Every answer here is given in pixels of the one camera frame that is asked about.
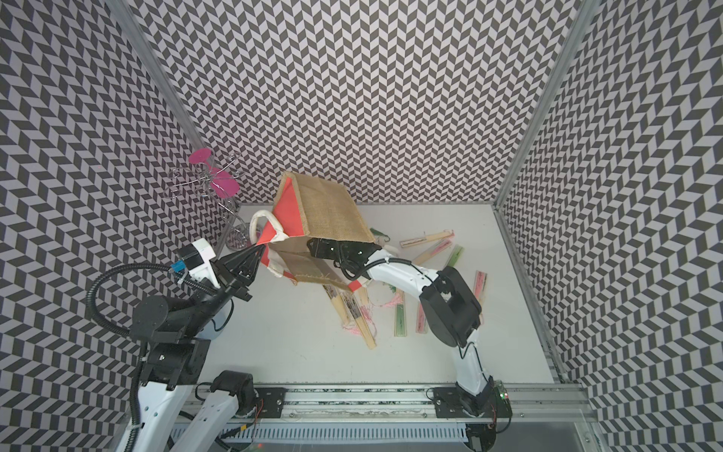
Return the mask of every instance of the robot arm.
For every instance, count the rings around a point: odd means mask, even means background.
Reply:
[[[436,271],[418,267],[373,243],[311,239],[307,246],[312,256],[333,260],[353,281],[382,281],[418,297],[429,329],[441,342],[453,347],[457,386],[462,390],[460,402],[473,416],[482,412],[494,388],[477,347],[482,307],[455,268]]]

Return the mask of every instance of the chevron patterned wall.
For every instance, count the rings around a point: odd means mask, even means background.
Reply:
[[[284,169],[360,202],[492,200],[579,0],[129,0],[242,199]]]
[[[2,0],[0,33],[0,450],[97,450],[137,345],[84,319],[85,289],[218,224],[159,196],[189,145],[100,0]],[[108,283],[103,312],[166,283]]]
[[[606,1],[504,205],[616,451],[723,451],[723,1]]]

